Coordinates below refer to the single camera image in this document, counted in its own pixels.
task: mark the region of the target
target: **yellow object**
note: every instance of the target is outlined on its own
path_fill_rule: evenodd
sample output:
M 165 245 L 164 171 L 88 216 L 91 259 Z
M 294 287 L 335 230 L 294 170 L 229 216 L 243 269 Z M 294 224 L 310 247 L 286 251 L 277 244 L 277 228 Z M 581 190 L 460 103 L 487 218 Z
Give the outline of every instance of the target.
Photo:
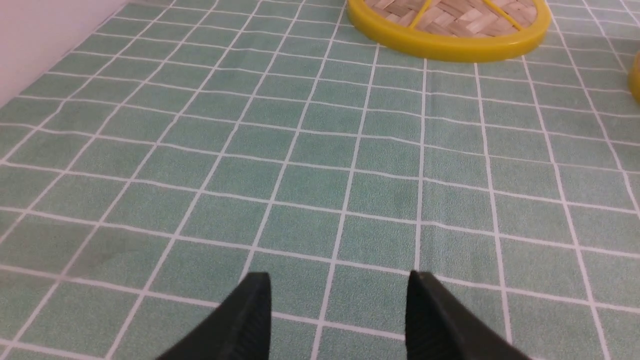
M 495 12 L 499 13 L 503 18 L 507 19 L 511 23 L 511 25 L 513 25 L 514 28 L 518 29 L 518 31 L 522 31 L 522 27 L 520 26 L 520 24 L 518 24 L 516 20 L 513 20 L 513 18 L 510 17 L 506 12 L 504 12 L 503 9 L 501 9 L 499 6 L 496 6 L 496 4 L 492 3 L 491 0 L 483 0 L 483 2 L 487 6 L 492 8 Z
M 411 21 L 411 24 L 409 24 L 410 29 L 415 28 L 415 26 L 418 24 L 418 21 L 420 21 L 420 18 L 422 17 L 424 12 L 427 11 L 427 9 L 429 8 L 429 5 L 431 5 L 431 0 L 427 0 L 424 2 L 424 5 L 422 5 L 422 8 L 420 8 L 420 11 L 417 14 L 415 14 L 413 21 Z
M 629 72 L 629 90 L 637 102 L 640 102 L 640 53 L 636 54 L 634 64 Z
M 545 0 L 532 0 L 538 16 L 531 26 L 517 33 L 490 38 L 448 37 L 406 28 L 384 19 L 364 0 L 348 1 L 351 22 L 371 40 L 402 53 L 441 61 L 488 62 L 524 55 L 542 43 L 551 23 L 551 13 Z M 507 20 L 511 22 L 513 19 L 507 16 Z

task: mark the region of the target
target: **green square tile pattern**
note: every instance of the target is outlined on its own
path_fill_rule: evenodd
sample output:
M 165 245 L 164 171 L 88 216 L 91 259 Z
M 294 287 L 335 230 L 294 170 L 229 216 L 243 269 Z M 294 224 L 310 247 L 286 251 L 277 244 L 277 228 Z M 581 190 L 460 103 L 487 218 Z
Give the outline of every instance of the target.
M 377 48 L 343 4 L 128 4 L 0 107 L 0 338 L 53 284 L 38 272 L 68 267 L 87 284 L 63 281 L 21 341 L 102 357 L 137 296 L 119 286 L 153 277 L 113 358 L 157 357 L 249 269 L 270 272 L 279 313 L 317 319 L 328 297 L 318 359 L 402 359 L 398 272 L 418 266 L 501 336 L 499 269 L 542 294 L 506 301 L 541 359 L 603 358 L 586 275 L 615 308 L 597 309 L 610 357 L 633 358 L 640 320 L 619 307 L 640 308 L 640 176 L 617 169 L 640 171 L 640 108 L 611 49 L 637 51 L 640 8 L 552 3 L 543 46 L 476 82 L 472 64 Z M 316 326 L 295 319 L 273 319 L 272 358 L 310 356 Z

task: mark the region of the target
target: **woven texture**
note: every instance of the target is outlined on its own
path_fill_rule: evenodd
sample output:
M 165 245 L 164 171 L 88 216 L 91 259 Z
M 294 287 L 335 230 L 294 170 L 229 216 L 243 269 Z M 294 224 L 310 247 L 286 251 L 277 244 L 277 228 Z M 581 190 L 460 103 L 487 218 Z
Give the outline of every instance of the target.
M 409 26 L 425 0 L 367 0 L 380 16 Z M 538 16 L 531 0 L 493 0 L 521 27 L 530 26 Z M 416 29 L 452 37 L 499 37 L 518 30 L 483 0 L 432 0 Z

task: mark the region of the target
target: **white grid line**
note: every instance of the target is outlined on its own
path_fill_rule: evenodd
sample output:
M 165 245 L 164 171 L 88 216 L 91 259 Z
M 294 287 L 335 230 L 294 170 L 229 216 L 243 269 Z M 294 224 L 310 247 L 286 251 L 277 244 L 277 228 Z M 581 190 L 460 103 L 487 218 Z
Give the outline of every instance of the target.
M 530 79 L 531 75 L 529 74 L 529 68 L 526 65 L 526 60 L 523 57 L 523 62 L 525 64 L 525 70 L 527 71 L 527 77 Z M 538 103 L 538 97 L 536 95 L 536 91 L 535 88 L 533 86 L 533 84 L 531 84 L 531 92 L 533 93 L 533 99 L 534 99 L 534 103 L 537 104 Z M 538 119 L 540 121 L 540 126 L 543 130 L 545 130 L 545 124 L 544 121 L 542 120 L 542 112 L 540 111 L 540 109 L 538 107 L 536 107 L 536 111 L 538 112 Z M 554 152 L 553 152 L 553 148 L 551 146 L 551 141 L 549 138 L 548 134 L 545 134 L 545 141 L 547 143 L 547 151 L 549 153 L 549 159 L 552 163 L 554 163 L 554 173 L 556 176 L 556 182 L 557 182 L 557 187 L 558 187 L 558 192 L 560 194 L 560 199 L 563 202 L 563 208 L 564 208 L 564 215 L 566 217 L 567 223 L 569 225 L 569 232 L 571 233 L 571 237 L 572 237 L 572 241 L 573 244 L 575 245 L 575 253 L 576 253 L 576 257 L 577 257 L 577 261 L 578 261 L 578 266 L 580 268 L 580 274 L 582 275 L 582 281 L 584 283 L 584 288 L 586 291 L 586 295 L 587 295 L 587 299 L 588 299 L 588 304 L 591 308 L 591 314 L 593 316 L 593 322 L 596 328 L 596 332 L 598 333 L 598 340 L 600 342 L 600 348 L 602 349 L 602 353 L 604 356 L 605 360 L 611 360 L 611 356 L 609 355 L 609 349 L 607 347 L 607 340 L 605 339 L 604 336 L 604 330 L 602 327 L 602 324 L 600 322 L 600 317 L 598 315 L 598 310 L 595 307 L 595 301 L 593 299 L 593 292 L 591 291 L 591 284 L 589 283 L 589 277 L 587 274 L 587 270 L 586 270 L 586 266 L 584 264 L 584 259 L 582 258 L 582 252 L 579 249 L 579 241 L 578 241 L 578 236 L 575 232 L 575 227 L 573 225 L 573 219 L 571 216 L 571 212 L 569 210 L 569 206 L 566 203 L 566 197 L 564 195 L 564 189 L 563 189 L 563 184 L 562 184 L 562 180 L 561 180 L 561 175 L 560 175 L 560 169 L 558 167 L 557 164 L 555 164 L 555 158 L 554 158 Z
M 489 158 L 489 147 L 486 135 L 486 128 L 484 126 L 484 110 L 482 102 L 482 92 L 480 90 L 480 78 L 478 75 L 478 66 L 474 64 L 474 70 L 476 72 L 476 91 L 478 92 L 478 109 L 480 113 L 480 124 L 483 137 L 483 150 L 484 150 L 484 165 L 486 169 L 486 180 L 488 185 L 489 200 L 491 202 L 491 214 L 493 224 L 493 243 L 495 245 L 495 257 L 498 264 L 498 278 L 500 281 L 500 296 L 502 297 L 502 315 L 504 317 L 504 334 L 508 343 L 513 342 L 513 335 L 511 333 L 511 317 L 509 315 L 509 302 L 507 299 L 506 282 L 504 279 L 504 262 L 502 261 L 502 244 L 500 242 L 499 228 L 498 228 L 498 210 L 495 204 L 495 192 L 493 191 L 493 177 L 491 174 L 491 158 Z
M 291 56 L 291 57 L 295 57 L 296 55 L 290 55 L 290 54 L 284 54 L 284 53 L 275 53 L 277 55 L 282 55 L 282 56 Z M 337 61 L 337 62 L 346 62 L 345 60 L 333 60 L 330 59 L 330 61 Z M 174 63 L 177 65 L 187 65 L 187 66 L 192 66 L 191 64 L 187 64 L 187 63 L 181 63 L 181 62 L 177 62 L 177 61 L 171 61 L 170 63 Z M 211 67 L 205 66 L 205 65 L 197 65 L 197 67 L 202 67 L 202 68 L 207 68 L 210 69 Z M 227 70 L 227 71 L 240 71 L 240 72 L 249 72 L 252 74 L 262 74 L 262 72 L 260 71 L 255 71 L 255 70 L 246 70 L 246 69 L 231 69 L 231 68 L 218 68 L 218 70 Z M 427 70 L 426 72 L 439 72 L 442 74 L 450 74 L 450 75 L 455 75 L 455 76 L 463 76 L 463 77 L 467 77 L 467 78 L 473 78 L 473 75 L 469 75 L 469 74 L 456 74 L 454 72 L 446 72 L 446 71 L 441 71 L 441 70 Z M 47 72 L 47 74 L 53 74 L 53 75 L 62 75 L 62 76 L 70 76 L 72 78 L 95 78 L 95 79 L 107 79 L 107 80 L 113 80 L 113 81 L 119 81 L 119 82 L 127 82 L 127 83 L 139 83 L 141 82 L 141 80 L 136 80 L 136 79 L 125 79 L 125 78 L 117 78 L 117 77 L 113 77 L 113 76 L 100 76 L 100 75 L 94 75 L 94 76 L 89 76 L 89 75 L 83 75 L 83 74 L 73 74 L 73 73 L 68 73 L 68 72 L 59 72 L 59 71 L 50 71 Z M 294 78 L 294 79 L 315 79 L 315 77 L 311 77 L 311 76 L 301 76 L 301 75 L 290 75 L 290 74 L 282 74 L 282 73 L 277 73 L 277 72 L 273 72 L 273 73 L 269 73 L 269 75 L 272 76 L 281 76 L 283 78 Z M 498 78 L 495 76 L 479 76 L 479 78 L 481 79 L 491 79 L 491 80 L 501 80 L 501 81 L 509 81 L 512 83 L 528 83 L 528 81 L 526 80 L 522 80 L 522 79 L 509 79 L 509 78 Z M 328 79 L 328 78 L 321 78 L 322 81 L 328 81 L 331 83 L 343 83 L 343 84 L 350 84 L 350 85 L 355 85 L 355 86 L 366 86 L 366 84 L 363 83 L 356 83 L 353 81 L 346 81 L 346 80 L 336 80 L 336 79 Z M 195 89 L 193 88 L 188 88 L 188 87 L 184 87 L 184 86 L 176 86 L 176 85 L 170 85 L 170 84 L 164 84 L 164 83 L 155 83 L 153 81 L 147 81 L 146 82 L 149 85 L 156 85 L 156 86 L 161 86 L 161 87 L 165 87 L 165 88 L 173 88 L 173 89 L 179 89 L 179 90 L 186 90 L 186 91 L 195 91 Z M 565 85 L 565 84 L 555 84 L 555 83 L 546 83 L 543 81 L 533 81 L 534 84 L 537 85 L 547 85 L 547 86 L 554 86 L 554 87 L 559 87 L 559 88 L 574 88 L 574 89 L 582 89 L 581 86 L 577 86 L 577 85 Z M 371 85 L 373 88 L 381 88 L 381 89 L 389 89 L 389 90 L 399 90 L 399 91 L 405 91 L 405 92 L 412 92 L 415 94 L 421 94 L 422 92 L 419 90 L 413 90 L 413 89 L 409 89 L 409 88 L 398 88 L 395 86 L 383 86 L 383 85 Z M 599 92 L 622 92 L 622 93 L 626 93 L 626 94 L 630 94 L 630 91 L 626 88 L 620 88 L 620 89 L 606 89 L 606 88 L 587 88 L 587 90 L 589 91 L 599 91 Z M 201 91 L 203 93 L 221 93 L 224 91 L 221 90 L 203 90 Z M 234 94 L 234 95 L 243 95 L 243 96 L 247 96 L 247 94 L 243 94 L 243 93 L 235 93 L 235 92 L 226 92 L 226 93 L 230 93 L 230 94 Z M 427 93 L 427 94 L 442 94 L 442 95 L 450 95 L 453 97 L 462 97 L 464 99 L 476 99 L 475 97 L 472 96 L 467 96 L 467 95 L 457 95 L 457 94 L 449 94 L 449 93 Z
M 296 16 L 295 18 L 298 17 L 298 15 L 300 14 L 300 11 L 302 10 L 302 8 L 304 7 L 306 0 L 302 0 L 302 2 L 300 3 L 300 7 L 298 8 L 298 11 L 296 12 Z M 316 77 L 314 78 L 314 83 L 311 86 L 311 90 L 309 92 L 309 95 L 307 96 L 307 100 L 305 101 L 305 105 L 302 109 L 302 112 L 300 113 L 300 118 L 298 119 L 298 126 L 295 130 L 295 133 L 293 135 L 293 138 L 291 139 L 291 143 L 289 144 L 289 148 L 287 150 L 287 154 L 285 156 L 284 161 L 282 162 L 282 166 L 280 167 L 280 171 L 278 172 L 278 177 L 276 178 L 276 182 L 273 185 L 273 191 L 271 192 L 271 196 L 269 197 L 269 202 L 267 203 L 267 208 L 264 211 L 264 214 L 262 216 L 262 220 L 260 221 L 260 225 L 258 227 L 258 231 L 256 232 L 256 235 L 253 239 L 253 243 L 251 246 L 251 249 L 249 250 L 249 254 L 247 255 L 246 261 L 244 263 L 243 269 L 242 269 L 242 273 L 240 276 L 240 280 L 242 280 L 242 278 L 244 278 L 244 276 L 246 276 L 246 274 L 249 272 L 249 269 L 251 267 L 251 263 L 253 261 L 253 256 L 255 254 L 255 251 L 258 247 L 258 244 L 260 242 L 260 237 L 262 237 L 262 232 L 264 231 L 264 228 L 266 226 L 266 223 L 268 221 L 269 218 L 269 214 L 271 213 L 271 208 L 273 207 L 273 204 L 275 203 L 275 199 L 276 199 L 276 195 L 278 193 L 278 189 L 280 188 L 280 183 L 282 182 L 282 178 L 284 177 L 284 172 L 286 171 L 287 165 L 290 163 L 290 159 L 291 159 L 291 155 L 293 154 L 293 149 L 296 145 L 296 141 L 298 140 L 298 136 L 301 133 L 301 129 L 302 129 L 302 124 L 304 122 L 305 119 L 305 115 L 307 114 L 307 110 L 309 107 L 309 104 L 311 103 L 311 98 L 313 97 L 314 93 L 316 92 L 316 87 L 317 84 L 319 82 L 320 79 L 320 75 L 324 69 L 324 65 L 326 63 L 326 59 L 329 55 L 329 52 L 331 51 L 331 46 L 333 44 L 333 39 L 335 38 L 336 33 L 338 32 L 338 28 L 339 28 L 339 23 L 340 23 L 340 19 L 342 18 L 342 14 L 344 13 L 344 8 L 340 11 L 340 17 L 337 21 L 337 23 L 335 24 L 335 27 L 333 29 L 333 34 L 331 36 L 331 39 L 329 39 L 329 44 L 326 48 L 326 51 L 324 52 L 324 58 L 322 59 L 322 62 L 320 63 L 320 68 L 318 70 L 318 73 L 316 74 Z M 295 20 L 291 22 L 291 25 L 289 26 L 289 30 L 293 27 L 293 24 L 295 23 Z M 275 58 L 277 57 L 277 54 L 280 50 L 280 48 L 282 47 L 282 44 L 284 44 L 284 39 L 286 37 L 284 37 L 282 39 L 282 41 L 280 42 L 280 45 L 278 46 L 278 49 L 276 49 L 275 54 L 273 55 L 273 58 L 271 59 L 271 64 L 269 64 L 269 67 L 265 70 L 265 74 L 267 74 L 269 72 L 269 69 L 271 68 L 271 65 L 273 64 L 273 62 L 275 61 Z
M 145 183 L 145 184 L 156 185 L 152 181 L 132 181 L 132 182 L 133 183 Z M 185 190 L 186 189 L 186 188 L 182 188 L 182 187 L 179 187 L 179 186 L 175 186 L 175 187 L 174 186 L 167 186 L 167 187 L 168 188 L 174 188 L 176 190 Z M 249 198 L 249 197 L 245 197 L 245 196 L 232 195 L 232 194 L 227 194 L 227 193 L 215 193 L 215 192 L 203 192 L 203 193 L 206 193 L 207 195 L 218 196 L 218 197 L 228 197 L 230 199 L 255 201 L 255 202 L 260 202 L 260 203 L 263 203 L 263 204 L 267 204 L 269 202 L 268 200 L 253 199 L 253 198 Z M 290 202 L 274 201 L 273 203 L 274 203 L 274 205 L 289 206 L 289 207 L 298 208 L 298 209 L 322 211 L 322 212 L 335 213 L 335 214 L 340 214 L 341 213 L 340 210 L 336 210 L 336 209 L 318 208 L 318 207 L 315 207 L 315 206 L 294 204 L 294 203 L 290 203 Z M 98 224 L 98 222 L 93 221 L 93 220 L 82 220 L 82 219 L 77 219 L 77 218 L 72 218 L 72 217 L 66 217 L 66 216 L 63 216 L 63 215 L 55 215 L 55 214 L 51 214 L 51 213 L 46 213 L 46 212 L 43 212 L 43 211 L 35 211 L 35 210 L 26 211 L 24 209 L 11 208 L 11 207 L 8 207 L 8 206 L 0 206 L 0 211 L 9 211 L 9 212 L 14 212 L 14 213 L 26 213 L 27 215 L 35 215 L 35 216 L 38 216 L 38 217 L 50 218 L 50 219 L 60 220 L 60 221 L 64 221 L 64 222 L 70 222 L 70 223 L 74 223 L 74 224 L 84 224 L 84 225 L 97 225 Z M 434 222 L 434 221 L 430 221 L 430 220 L 423 220 L 423 221 L 417 223 L 414 220 L 401 220 L 401 219 L 396 219 L 396 218 L 387 218 L 387 217 L 381 217 L 381 216 L 377 216 L 377 215 L 355 213 L 355 212 L 352 212 L 352 211 L 347 211 L 346 214 L 349 215 L 349 216 L 352 216 L 352 217 L 368 218 L 368 219 L 373 219 L 373 220 L 383 220 L 383 221 L 388 221 L 388 222 L 395 222 L 395 223 L 398 223 L 398 224 L 410 224 L 410 225 L 420 224 L 420 225 L 423 225 L 423 226 L 424 225 L 432 225 L 432 226 L 440 227 L 442 229 L 461 231 L 461 232 L 469 233 L 469 234 L 480 234 L 480 235 L 494 236 L 494 233 L 491 232 L 491 231 L 469 229 L 469 228 L 465 228 L 465 227 L 458 227 L 458 226 L 455 226 L 455 225 L 442 224 L 442 223 Z M 142 228 L 138 228 L 138 227 L 134 227 L 134 226 L 130 226 L 130 225 L 124 225 L 124 224 L 115 224 L 115 223 L 104 222 L 104 223 L 101 224 L 101 226 L 102 227 L 110 227 L 110 228 L 114 228 L 114 229 L 125 229 L 125 230 L 134 231 L 134 232 L 137 232 L 137 233 L 143 233 L 143 234 L 149 234 L 149 235 L 155 235 L 155 236 L 162 236 L 162 237 L 171 237 L 172 236 L 171 234 L 163 233 L 161 231 L 153 231 L 153 230 L 148 230 L 148 229 L 142 229 Z M 524 241 L 524 242 L 527 242 L 527 243 L 534 243 L 534 244 L 538 244 L 538 245 L 546 245 L 546 246 L 551 246 L 551 247 L 561 247 L 561 248 L 564 248 L 564 249 L 576 249 L 576 246 L 574 246 L 572 244 L 568 244 L 568 243 L 561 243 L 561 242 L 549 241 L 549 240 L 540 240 L 540 239 L 534 239 L 534 238 L 526 238 L 526 237 L 523 237 L 523 236 L 516 236 L 516 235 L 504 234 L 504 233 L 500 233 L 499 236 L 501 238 L 517 240 L 517 241 Z M 200 242 L 200 243 L 210 243 L 210 244 L 220 245 L 220 246 L 223 246 L 223 247 L 234 247 L 234 248 L 238 248 L 238 249 L 244 249 L 244 247 L 242 245 L 238 245 L 238 244 L 235 244 L 235 243 L 226 243 L 224 241 L 206 240 L 206 239 L 194 238 L 194 237 L 183 236 L 183 235 L 178 235 L 177 238 L 179 240 L 187 240 L 187 241 Z M 623 251 L 609 250 L 609 249 L 601 249 L 601 248 L 587 247 L 587 246 L 582 246 L 582 245 L 578 246 L 578 249 L 584 250 L 584 251 L 589 251 L 589 252 L 596 252 L 596 253 L 599 253 L 599 254 L 608 254 L 608 255 L 613 255 L 613 256 L 621 256 L 621 257 L 625 257 L 625 258 L 640 259 L 640 254 L 639 253 L 623 252 Z M 265 252 L 266 251 L 266 252 L 268 252 L 268 251 L 275 251 L 275 250 L 264 249 L 264 248 L 256 248 L 256 251 L 261 251 L 261 252 Z
M 369 74 L 369 85 L 367 86 L 367 94 L 365 95 L 364 105 L 362 110 L 362 116 L 360 117 L 360 125 L 358 127 L 358 137 L 356 137 L 356 144 L 353 149 L 353 157 L 351 159 L 351 167 L 349 170 L 349 177 L 347 179 L 347 187 L 344 192 L 344 200 L 342 202 L 342 211 L 340 212 L 340 220 L 338 223 L 338 231 L 335 235 L 335 243 L 333 244 L 333 252 L 331 256 L 331 262 L 329 265 L 329 272 L 326 278 L 326 286 L 324 288 L 324 295 L 322 306 L 320 307 L 319 323 L 316 328 L 316 335 L 314 338 L 314 344 L 311 351 L 311 360 L 316 360 L 320 351 L 320 344 L 322 340 L 323 326 L 326 321 L 326 312 L 329 307 L 329 298 L 331 295 L 331 289 L 333 285 L 333 277 L 335 275 L 335 266 L 340 250 L 340 241 L 342 240 L 342 232 L 344 231 L 344 222 L 346 220 L 346 212 L 349 206 L 349 196 L 351 195 L 351 186 L 353 184 L 354 169 L 358 159 L 358 150 L 360 148 L 360 139 L 362 135 L 362 129 L 364 128 L 365 117 L 367 115 L 367 107 L 369 105 L 369 97 L 371 94 L 371 85 L 373 84 L 373 77 L 376 72 L 376 63 L 378 62 L 378 55 L 380 53 L 380 45 L 376 46 L 376 52 L 373 57 L 373 65 L 371 67 L 371 73 Z
M 415 224 L 415 254 L 413 255 L 413 268 L 415 270 L 420 269 L 420 248 L 422 247 L 422 225 L 420 223 L 422 222 L 422 201 L 424 200 L 422 190 L 424 187 L 424 134 L 426 131 L 425 117 L 427 108 L 427 64 L 428 60 L 424 59 L 422 65 L 422 68 L 424 70 L 422 73 L 422 94 L 420 95 L 420 97 L 422 98 L 422 109 L 420 116 L 420 163 L 418 164 L 418 206 L 416 210 L 417 222 Z
M 173 149 L 181 149 L 180 147 L 174 146 L 174 145 L 166 145 L 166 144 L 159 144 L 158 146 L 163 146 L 163 147 L 171 147 Z M 204 153 L 204 154 L 216 154 L 214 152 L 209 152 L 209 151 L 195 151 L 195 152 L 199 152 L 199 153 Z M 283 161 L 280 160 L 269 160 L 269 159 L 262 159 L 262 158 L 256 158 L 254 156 L 246 156 L 246 155 L 238 155 L 238 154 L 222 154 L 222 153 L 218 153 L 220 157 L 229 157 L 229 158 L 241 158 L 241 159 L 248 159 L 248 160 L 256 160 L 256 161 L 266 161 L 266 162 L 271 162 L 271 163 L 278 163 L 278 164 L 283 164 Z M 542 161 L 532 161 L 534 163 L 544 163 L 547 164 L 546 162 L 542 162 Z M 297 166 L 301 166 L 301 167 L 308 167 L 308 168 L 318 168 L 318 169 L 326 169 L 326 170 L 337 170 L 337 171 L 349 171 L 348 168 L 340 168 L 340 167 L 331 167 L 331 166 L 326 166 L 326 165 L 312 165 L 312 164 L 307 164 L 307 163 L 297 163 L 297 162 L 293 162 L 290 161 L 288 162 L 290 165 L 297 165 Z M 189 187 L 185 187 L 185 186 L 178 186 L 178 185 L 172 185 L 172 184 L 166 184 L 166 183 L 160 183 L 158 181 L 154 181 L 154 180 L 150 180 L 150 179 L 126 179 L 123 177 L 117 177 L 117 176 L 109 176 L 109 175 L 102 175 L 102 174 L 92 174 L 92 173 L 87 173 L 87 172 L 81 172 L 81 171 L 73 171 L 73 170 L 60 170 L 60 169 L 55 169 L 55 168 L 44 168 L 44 167 L 39 167 L 39 166 L 35 166 L 35 165 L 27 165 L 27 164 L 19 164 L 19 163 L 11 163 L 9 161 L 5 161 L 4 163 L 0 163 L 0 165 L 6 165 L 8 167 L 17 167 L 17 168 L 28 168 L 31 170 L 38 170 L 38 171 L 47 171 L 47 172 L 55 172 L 55 173 L 59 173 L 59 174 L 66 174 L 66 175 L 78 175 L 78 176 L 86 176 L 86 177 L 94 177 L 94 178 L 101 178 L 101 179 L 109 179 L 109 180 L 114 180 L 114 181 L 123 181 L 123 182 L 132 182 L 132 183 L 145 183 L 145 184 L 152 184 L 154 186 L 158 186 L 161 188 L 170 188 L 170 189 L 176 189 L 176 190 L 183 190 L 183 191 L 187 191 L 187 192 L 197 192 L 197 189 L 194 188 L 189 188 Z M 489 189 L 487 188 L 482 188 L 479 186 L 469 186 L 469 185 L 464 185 L 464 184 L 458 184 L 458 183 L 450 183 L 447 181 L 440 181 L 437 179 L 431 179 L 428 177 L 415 177 L 415 176 L 398 176 L 398 175 L 392 175 L 392 174 L 387 174 L 384 172 L 377 172 L 377 171 L 371 171 L 371 170 L 361 170 L 361 169 L 355 169 L 354 172 L 358 173 L 358 174 L 370 174 L 370 175 L 377 175 L 377 176 L 382 176 L 382 177 L 387 177 L 387 178 L 391 178 L 391 179 L 402 179 L 402 180 L 412 180 L 412 181 L 428 181 L 430 183 L 436 183 L 436 184 L 442 184 L 442 185 L 446 185 L 446 186 L 452 186 L 452 187 L 456 187 L 456 188 L 465 188 L 465 189 L 469 189 L 469 190 L 477 190 L 477 191 L 481 191 L 481 192 L 488 192 Z M 519 194 L 519 193 L 511 193 L 511 192 L 506 192 L 506 191 L 502 191 L 502 190 L 494 190 L 493 191 L 496 194 L 499 195 L 505 195 L 508 197 L 515 197 L 515 198 L 519 198 L 519 199 L 527 199 L 527 200 L 536 200 L 536 201 L 542 201 L 542 202 L 550 202 L 553 204 L 562 204 L 563 202 L 559 199 L 551 199 L 551 198 L 546 198 L 546 197 L 538 197 L 538 196 L 533 196 L 533 195 L 524 195 L 524 194 Z M 242 199 L 248 199 L 251 201 L 256 201 L 256 202 L 265 202 L 267 200 L 263 200 L 263 199 L 256 199 L 256 198 L 251 198 L 251 197 L 243 197 L 242 195 L 234 195 L 231 193 L 220 193 L 220 192 L 211 192 L 208 190 L 204 190 L 204 193 L 209 194 L 209 195 L 217 195 L 217 196 L 228 196 L 228 197 L 233 197 L 233 196 L 237 196 L 239 198 Z M 613 211 L 613 212 L 617 212 L 617 213 L 629 213 L 629 214 L 636 214 L 637 212 L 634 209 L 624 209 L 624 208 L 614 208 L 614 207 L 610 207 L 610 206 L 602 206 L 602 205 L 596 205 L 596 204 L 584 204 L 584 203 L 580 203 L 580 202 L 572 202 L 572 201 L 568 201 L 567 204 L 571 205 L 571 206 L 576 206 L 576 207 L 580 207 L 580 208 L 590 208 L 590 209 L 601 209 L 601 210 L 608 210 L 608 211 Z M 331 209 L 326 209 L 326 208 L 320 208 L 320 207 L 312 207 L 314 209 L 321 209 L 322 211 L 333 211 Z M 401 219 L 393 219 L 393 218 L 388 218 L 390 221 L 404 221 Z

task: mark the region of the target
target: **round woven coaster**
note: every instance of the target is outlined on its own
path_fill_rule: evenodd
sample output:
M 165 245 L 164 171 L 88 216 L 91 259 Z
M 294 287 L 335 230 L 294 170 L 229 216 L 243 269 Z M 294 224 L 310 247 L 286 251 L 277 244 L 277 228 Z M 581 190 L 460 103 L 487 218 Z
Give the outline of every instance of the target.
M 538 17 L 532 0 L 365 0 L 378 15 L 426 33 L 464 38 L 500 37 L 529 27 Z

